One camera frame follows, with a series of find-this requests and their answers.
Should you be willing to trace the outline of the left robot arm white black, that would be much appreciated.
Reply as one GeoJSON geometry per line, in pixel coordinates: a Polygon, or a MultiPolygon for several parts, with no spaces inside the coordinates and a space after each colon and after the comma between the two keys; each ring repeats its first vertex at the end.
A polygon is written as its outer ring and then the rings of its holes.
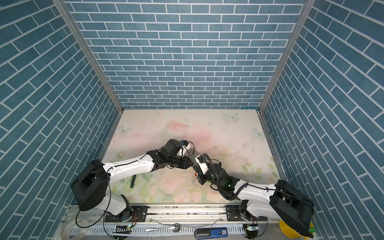
{"type": "Polygon", "coordinates": [[[190,141],[169,140],[158,150],[120,162],[102,163],[93,160],[71,182],[79,210],[82,212],[97,208],[118,216],[129,211],[129,201],[124,195],[112,193],[112,184],[135,175],[163,169],[188,169],[194,165],[191,156],[195,146],[190,141]]]}

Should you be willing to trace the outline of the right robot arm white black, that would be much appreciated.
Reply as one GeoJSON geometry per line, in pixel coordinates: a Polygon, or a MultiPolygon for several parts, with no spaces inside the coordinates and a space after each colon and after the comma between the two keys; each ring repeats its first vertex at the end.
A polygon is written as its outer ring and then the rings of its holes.
{"type": "Polygon", "coordinates": [[[211,183],[214,190],[228,201],[240,200],[239,211],[243,219],[278,219],[303,237],[313,238],[310,229],[315,204],[287,181],[278,180],[271,185],[253,184],[228,175],[207,154],[199,155],[195,160],[199,183],[211,183]]]}

